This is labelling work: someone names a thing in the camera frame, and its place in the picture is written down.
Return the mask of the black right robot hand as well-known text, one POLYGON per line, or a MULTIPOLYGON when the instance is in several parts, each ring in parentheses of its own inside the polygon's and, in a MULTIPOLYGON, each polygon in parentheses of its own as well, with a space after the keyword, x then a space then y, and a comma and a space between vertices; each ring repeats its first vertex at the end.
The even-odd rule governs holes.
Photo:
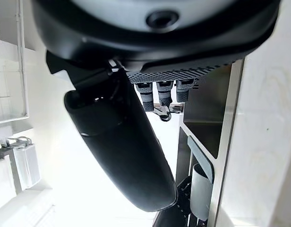
POLYGON ((173 206, 178 190, 146 112, 173 82, 181 102, 193 80, 235 62, 272 34, 278 0, 34 0, 51 74, 74 89, 64 105, 121 193, 147 212, 173 206))

